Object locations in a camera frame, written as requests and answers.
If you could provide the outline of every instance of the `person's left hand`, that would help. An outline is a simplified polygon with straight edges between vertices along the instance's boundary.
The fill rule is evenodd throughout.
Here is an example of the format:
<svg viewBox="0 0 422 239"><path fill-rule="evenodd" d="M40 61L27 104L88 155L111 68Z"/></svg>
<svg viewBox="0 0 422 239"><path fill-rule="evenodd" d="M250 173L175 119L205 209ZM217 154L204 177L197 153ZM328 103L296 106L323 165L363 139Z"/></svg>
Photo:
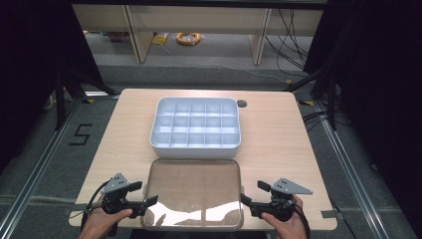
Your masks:
<svg viewBox="0 0 422 239"><path fill-rule="evenodd" d="M94 209L80 235L80 239L103 239L111 230L114 223L132 214L132 209L121 210L115 214L106 214L102 208Z"/></svg>

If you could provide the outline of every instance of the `gray carpet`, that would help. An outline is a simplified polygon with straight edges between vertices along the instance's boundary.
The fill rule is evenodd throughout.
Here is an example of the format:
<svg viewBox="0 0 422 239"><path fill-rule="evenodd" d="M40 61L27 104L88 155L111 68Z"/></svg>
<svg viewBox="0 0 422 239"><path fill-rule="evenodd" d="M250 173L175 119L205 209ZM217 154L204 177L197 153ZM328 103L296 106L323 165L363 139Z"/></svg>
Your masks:
<svg viewBox="0 0 422 239"><path fill-rule="evenodd" d="M246 91L280 91L286 84L280 80L259 77L227 69L197 68L142 68L100 66L105 83L121 91L126 88L215 89ZM252 71L255 74L277 76L282 80L301 79L286 76L279 71ZM296 92L299 101L309 100L312 84ZM112 114L116 100L95 100L81 104L57 149L34 197L18 223L12 238L76 238L79 228L68 223L68 211L77 198L85 176L96 153ZM303 116L316 111L311 106L299 106ZM389 193L380 175L368 167L370 158L344 114L336 114L337 132L346 148L370 198L379 210L391 238L416 238L403 214ZM46 111L38 119L33 133L22 152L14 158L0 175L0 215L4 215L13 196L19 193L32 168L41 156L55 127L55 109ZM74 133L81 123L91 123L80 133L90 135L86 145ZM343 213L357 238L373 238L359 205L350 189L332 146L321 123L307 124L310 140L329 196ZM119 229L115 238L129 238L130 230ZM338 220L333 231L313 231L313 238L352 238L345 221Z"/></svg>

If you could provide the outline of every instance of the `table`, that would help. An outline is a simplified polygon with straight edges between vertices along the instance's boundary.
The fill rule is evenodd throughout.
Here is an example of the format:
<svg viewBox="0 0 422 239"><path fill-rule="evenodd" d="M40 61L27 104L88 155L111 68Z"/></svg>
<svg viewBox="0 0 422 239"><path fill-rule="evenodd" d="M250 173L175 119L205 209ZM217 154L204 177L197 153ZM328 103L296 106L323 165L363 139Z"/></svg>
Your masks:
<svg viewBox="0 0 422 239"><path fill-rule="evenodd" d="M117 172L130 182L146 187L151 164L157 159L149 135L158 101L164 97L232 98L247 102L239 108L242 142L234 159L239 163L241 183L254 201L269 202L270 194L257 187L258 180L273 183L285 177L314 192L301 195L312 230L333 230L335 218L322 218L332 210L317 161L295 97L291 93L202 91L202 90L124 90L105 130L104 137L83 184L77 204L87 203L96 189ZM142 200L139 192L127 199ZM74 211L71 217L79 213ZM82 215L70 219L81 224ZM119 227L141 228L140 220L124 219ZM271 230L264 220L252 217L245 208L241 230Z"/></svg>

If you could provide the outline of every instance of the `floor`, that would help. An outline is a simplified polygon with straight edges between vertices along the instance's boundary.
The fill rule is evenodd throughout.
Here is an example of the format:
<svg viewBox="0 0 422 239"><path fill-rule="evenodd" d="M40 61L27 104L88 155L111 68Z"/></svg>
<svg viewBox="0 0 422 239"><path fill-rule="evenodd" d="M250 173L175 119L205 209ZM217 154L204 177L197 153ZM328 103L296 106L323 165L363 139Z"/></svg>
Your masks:
<svg viewBox="0 0 422 239"><path fill-rule="evenodd" d="M204 34L197 45L186 47L178 45L175 41L175 34L170 34L164 46L151 46L146 61L139 64L135 61L132 47L128 41L112 43L107 36L101 33L88 33L86 38L105 80L111 81L116 86L126 86L128 79L123 75L113 75L113 79L111 79L111 76L106 74L106 67L131 67L131 69L168 67L176 70L177 68L189 68L192 71L196 71L196 69L222 70L227 74L232 73L238 76L240 74L251 75L251 77L263 79L263 81L264 79L277 80L283 87L289 80L297 81L306 75L300 69L300 65L303 64L301 57L306 59L304 54L312 42L312 38L297 37L296 44L303 49L301 57L298 52L283 48L283 52L298 63L293 64L278 57L270 46L269 42L279 49L284 37L271 36L266 42L261 65L254 66L246 36ZM287 44L292 49L297 48L291 39L288 39ZM186 71L186 74L191 74L192 71ZM337 131L335 136L343 145L345 154L334 149L338 143L332 141L333 137L327 136L329 126L326 125L325 120L321 120L318 115L315 115L319 104L308 105L308 101L312 100L309 96L312 86L313 83L309 83L297 90L296 97L300 102L302 115L309 118L307 120L304 118L305 124L333 207L338 206L337 228L330 232L313 231L313 238L416 238L382 178L368 166L370 158L366 154L364 146L360 144L353 128L349 125L346 115L342 113L336 114ZM104 132L115 101L97 101L93 106L81 104L77 112L79 117L72 119L71 129L67 134L73 133L75 127L87 120L98 122L96 131ZM21 188L28 183L27 178L31 176L38 158L43 156L46 145L49 145L50 138L52 138L51 128L54 126L55 111L52 108L39 119L39 123L34 128L22 153L12 160L8 168L0 175L0 215L6 215L16 195L22 193ZM90 140L94 142L94 145L98 145L101 138L101 134L94 134ZM80 175L84 175L88 171L91 162L76 161L76 158L93 157L95 147L80 150L61 148L67 144L69 142L66 139L54 151L55 159L48 165L28 205L24 205L27 206L27 209L21 215L20 222L13 226L16 228L14 228L15 232L12 233L11 238L45 238L55 235L57 237L59 233L63 233L61 235L63 238L78 236L78 228L72 228L67 223L67 213L69 213L69 208L75 201L75 195L78 194L81 183L84 181ZM345 164L341 162L342 157L345 158ZM65 158L68 166L61 167L63 162L59 158ZM69 163L69 160L74 160L75 163ZM348 163L351 164L356 174L350 174L347 171ZM355 187L350 181L350 178L354 176L357 176L357 181L363 185L365 195L355 191ZM374 207L376 215L381 218L381 226L384 227L386 235L382 232L381 236L377 235L378 230L372 228L371 215L364 213L365 210L359 199L362 197L369 199L369 204ZM118 231L117 238L128 238L129 234L129 230L121 229Z"/></svg>

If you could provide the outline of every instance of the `compartment box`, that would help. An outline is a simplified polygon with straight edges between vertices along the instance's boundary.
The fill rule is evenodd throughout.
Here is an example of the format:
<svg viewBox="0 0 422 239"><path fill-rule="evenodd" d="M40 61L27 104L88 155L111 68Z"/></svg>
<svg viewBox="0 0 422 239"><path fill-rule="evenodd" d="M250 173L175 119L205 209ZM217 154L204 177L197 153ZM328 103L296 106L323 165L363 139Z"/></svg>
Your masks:
<svg viewBox="0 0 422 239"><path fill-rule="evenodd" d="M239 110L227 98L164 98L150 143L159 157L232 158L241 142Z"/></svg>

